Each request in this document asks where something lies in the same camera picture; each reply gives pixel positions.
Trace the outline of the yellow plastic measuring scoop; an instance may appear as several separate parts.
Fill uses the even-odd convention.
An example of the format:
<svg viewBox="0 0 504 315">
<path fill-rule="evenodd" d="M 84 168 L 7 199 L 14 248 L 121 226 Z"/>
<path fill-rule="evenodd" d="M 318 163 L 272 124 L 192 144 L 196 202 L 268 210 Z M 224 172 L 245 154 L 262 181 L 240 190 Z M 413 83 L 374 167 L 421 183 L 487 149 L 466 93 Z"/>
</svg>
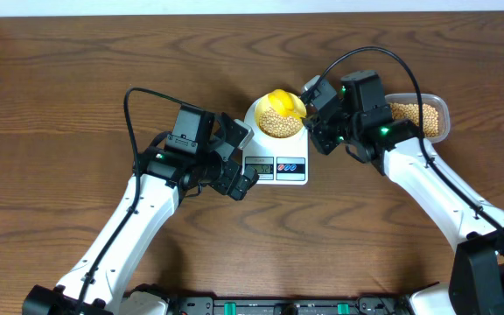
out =
<svg viewBox="0 0 504 315">
<path fill-rule="evenodd" d="M 304 103 L 294 94 L 282 89 L 276 89 L 268 93 L 269 105 L 283 117 L 293 117 L 301 120 L 306 118 Z"/>
</svg>

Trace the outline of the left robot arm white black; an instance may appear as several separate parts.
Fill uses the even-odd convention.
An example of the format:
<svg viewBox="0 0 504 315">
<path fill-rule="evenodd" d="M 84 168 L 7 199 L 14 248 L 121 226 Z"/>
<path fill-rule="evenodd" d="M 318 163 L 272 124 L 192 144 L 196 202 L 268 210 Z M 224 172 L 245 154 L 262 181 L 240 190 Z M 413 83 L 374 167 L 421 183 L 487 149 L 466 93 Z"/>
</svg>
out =
<svg viewBox="0 0 504 315">
<path fill-rule="evenodd" d="M 24 314 L 169 314 L 167 298 L 126 289 L 151 241 L 192 189 L 242 200 L 258 180 L 233 159 L 253 129 L 225 113 L 181 106 L 173 131 L 137 154 L 118 207 L 94 243 L 52 289 L 34 286 Z"/>
</svg>

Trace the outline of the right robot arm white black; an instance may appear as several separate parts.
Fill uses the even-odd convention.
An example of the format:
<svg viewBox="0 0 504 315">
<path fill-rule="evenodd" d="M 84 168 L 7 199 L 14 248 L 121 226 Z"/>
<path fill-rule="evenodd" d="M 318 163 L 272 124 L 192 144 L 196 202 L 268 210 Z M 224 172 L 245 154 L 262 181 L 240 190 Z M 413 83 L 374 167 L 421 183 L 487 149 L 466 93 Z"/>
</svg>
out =
<svg viewBox="0 0 504 315">
<path fill-rule="evenodd" d="M 396 120 L 374 71 L 350 73 L 336 91 L 320 77 L 303 87 L 304 121 L 318 152 L 340 144 L 398 184 L 429 215 L 452 247 L 451 280 L 407 299 L 413 314 L 504 314 L 504 211 L 476 193 L 419 136 Z"/>
</svg>

